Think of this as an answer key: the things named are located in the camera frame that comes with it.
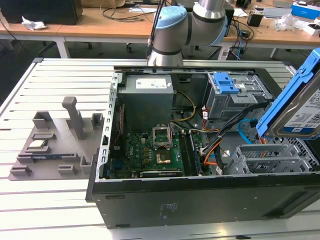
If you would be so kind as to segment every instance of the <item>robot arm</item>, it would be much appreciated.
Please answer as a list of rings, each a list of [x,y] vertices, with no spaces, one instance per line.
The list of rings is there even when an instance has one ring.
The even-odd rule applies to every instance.
[[[181,6],[161,9],[156,25],[149,66],[183,66],[183,45],[214,46],[227,31],[224,0],[200,0],[187,13]]]

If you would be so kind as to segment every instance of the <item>blue cable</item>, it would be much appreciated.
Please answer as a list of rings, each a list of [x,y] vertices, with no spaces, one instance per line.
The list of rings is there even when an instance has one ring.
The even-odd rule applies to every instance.
[[[245,140],[245,142],[247,144],[252,144],[252,142],[246,137],[246,135],[244,134],[244,131],[242,131],[241,124],[243,122],[250,122],[250,121],[251,121],[251,119],[246,118],[246,119],[241,120],[239,122],[239,124],[238,124],[238,132],[239,132],[240,136],[243,138],[243,140]]]
[[[239,60],[239,58],[240,58],[240,52],[241,52],[241,43],[242,43],[242,36],[241,36],[241,31],[239,31],[239,33],[240,33],[240,43],[239,43],[239,49],[238,49],[238,57],[237,57],[237,61]]]

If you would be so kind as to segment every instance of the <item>yellow wire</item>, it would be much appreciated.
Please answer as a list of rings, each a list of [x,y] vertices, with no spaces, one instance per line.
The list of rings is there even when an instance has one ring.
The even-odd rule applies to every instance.
[[[196,114],[196,106],[195,106],[194,102],[190,99],[190,97],[185,95],[182,91],[176,91],[176,92],[182,94],[183,96],[185,96],[186,99],[188,99],[190,101],[190,103],[193,106],[193,112],[192,112],[191,116],[188,116],[186,118],[181,118],[181,119],[174,119],[171,122],[183,122],[183,121],[187,121],[187,120],[193,118],[193,116]]]

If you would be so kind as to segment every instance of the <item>green motherboard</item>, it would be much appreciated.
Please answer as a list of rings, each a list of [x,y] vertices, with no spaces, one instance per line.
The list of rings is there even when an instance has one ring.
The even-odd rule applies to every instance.
[[[185,176],[183,153],[181,152],[179,135],[173,132],[171,145],[167,147],[154,146],[153,133],[127,133],[123,157],[114,157],[110,165],[110,178],[139,178],[141,172],[178,171]],[[194,147],[199,152],[203,146],[202,136],[193,133]],[[155,142],[167,142],[167,133],[155,135]]]

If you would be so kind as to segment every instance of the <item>label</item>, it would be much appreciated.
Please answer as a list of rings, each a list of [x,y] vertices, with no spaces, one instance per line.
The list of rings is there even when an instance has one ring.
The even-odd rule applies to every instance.
[[[217,174],[222,175],[222,170],[221,170],[220,167],[216,166],[215,171],[216,171]]]
[[[230,157],[230,151],[229,150],[224,151],[221,157]]]
[[[234,85],[237,89],[245,89],[246,87],[245,87],[245,85],[244,84],[235,84]]]
[[[33,156],[32,159],[46,159],[45,156]]]
[[[135,81],[136,89],[166,89],[165,78],[138,78]]]
[[[202,115],[203,115],[203,119],[208,120],[208,112],[207,111],[204,111],[202,113]]]
[[[284,125],[290,132],[304,132],[320,125],[320,89],[318,89]]]

